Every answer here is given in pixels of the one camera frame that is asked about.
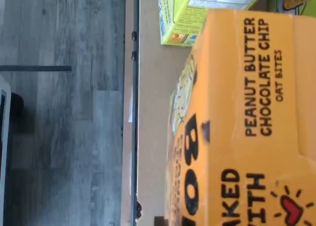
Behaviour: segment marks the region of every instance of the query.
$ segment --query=black lettering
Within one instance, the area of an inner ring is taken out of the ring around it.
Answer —
[[[261,62],[269,62],[270,61],[270,56],[267,54],[267,56],[259,55],[259,61]]]
[[[188,186],[190,185],[193,186],[195,192],[193,198],[191,198],[188,193]],[[195,215],[198,211],[198,180],[192,169],[189,169],[186,173],[184,188],[187,211],[189,215]]]
[[[260,180],[265,179],[264,174],[248,173],[248,174],[246,174],[246,177],[249,179],[253,179],[253,184],[247,185],[248,190],[264,190],[264,189],[266,189],[266,187],[264,185],[260,185]]]
[[[252,26],[252,27],[245,26],[243,31],[245,32],[245,34],[255,34],[256,29],[254,26]]]
[[[261,128],[260,133],[263,136],[270,136],[272,134],[272,130],[271,130],[271,128]]]
[[[238,206],[238,201],[235,200],[235,202],[229,206],[226,202],[223,202],[222,205],[224,207],[224,209],[227,211],[227,212],[223,212],[222,213],[222,217],[232,217],[232,218],[237,218],[240,216],[240,214],[236,214],[234,213],[235,209],[237,208]]]
[[[256,127],[257,126],[257,120],[255,118],[253,119],[253,121],[245,119],[245,126],[246,127]]]
[[[270,90],[269,89],[260,89],[260,96],[263,96],[263,97],[268,97],[270,96]]]
[[[283,96],[277,95],[277,96],[276,96],[276,100],[277,100],[278,102],[283,101]]]
[[[246,136],[257,136],[257,134],[252,132],[252,129],[248,128],[246,129]]]
[[[261,98],[260,99],[260,104],[263,106],[269,106],[271,104],[270,98]]]
[[[270,79],[270,71],[259,72],[259,78]]]
[[[225,169],[222,172],[222,181],[224,182],[239,182],[239,180],[239,174],[234,169]]]
[[[254,64],[250,64],[250,65],[245,65],[245,71],[249,72],[249,71],[256,71],[256,66]]]
[[[245,97],[245,106],[256,106],[256,98],[255,97]]]
[[[248,191],[248,207],[252,207],[254,202],[266,202],[264,197],[254,196],[251,190]]]
[[[236,226],[239,225],[241,222],[240,220],[232,220],[229,222],[223,222],[222,226]]]
[[[244,25],[255,25],[255,19],[254,18],[245,18]]]
[[[268,26],[268,23],[265,22],[265,20],[263,20],[263,19],[259,19],[258,24],[259,24],[260,26]]]
[[[270,48],[270,44],[268,42],[259,42],[259,48],[263,50],[267,50]]]
[[[188,121],[185,127],[185,141],[184,141],[184,155],[187,165],[191,165],[191,156],[194,160],[198,158],[198,129],[197,129],[197,119],[194,114]]]
[[[251,209],[248,209],[248,221],[252,222],[253,218],[259,218],[261,223],[266,223],[266,210],[260,209],[259,213],[253,213]]]
[[[249,117],[257,117],[257,115],[255,114],[256,108],[249,108],[245,110],[245,116],[249,116]]]
[[[264,107],[260,108],[260,114],[262,116],[270,116],[271,115],[271,109],[266,107],[266,106],[264,106]]]
[[[259,71],[262,71],[263,69],[270,69],[270,66],[259,63]]]
[[[256,56],[253,54],[245,54],[245,63],[253,63],[256,61]]]
[[[269,121],[271,121],[271,117],[260,117],[260,121],[263,121],[260,126],[272,126],[272,124],[269,123]]]
[[[259,87],[269,88],[271,86],[270,80],[266,80],[265,84],[260,84]]]
[[[267,27],[259,27],[258,32],[261,32],[261,31],[268,32],[269,31],[269,27],[268,26]]]
[[[270,41],[270,38],[268,37],[269,36],[269,33],[259,33],[259,41],[260,42],[268,42]]]
[[[232,188],[228,188],[228,192],[226,189],[226,185],[222,184],[222,198],[235,198],[238,199],[240,197],[239,194],[239,186],[235,185],[235,191]]]

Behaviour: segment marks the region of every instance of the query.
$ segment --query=cardboard box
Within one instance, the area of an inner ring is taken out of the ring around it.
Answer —
[[[208,8],[248,9],[256,0],[158,0],[163,45],[192,46]]]
[[[316,17],[316,0],[268,0],[269,11]]]
[[[315,29],[209,11],[171,96],[169,225],[316,225]]]

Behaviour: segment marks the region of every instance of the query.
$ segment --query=orange box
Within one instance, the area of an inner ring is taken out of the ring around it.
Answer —
[[[316,225],[315,30],[208,12],[170,99],[169,225]]]

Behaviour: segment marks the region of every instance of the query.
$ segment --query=wooden floor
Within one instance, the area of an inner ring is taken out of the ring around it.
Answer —
[[[119,226],[125,0],[0,0],[1,74],[22,95],[6,225]]]

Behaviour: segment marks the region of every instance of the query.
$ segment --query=black screw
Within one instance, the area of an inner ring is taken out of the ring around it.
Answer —
[[[132,40],[137,40],[137,32],[132,32]]]

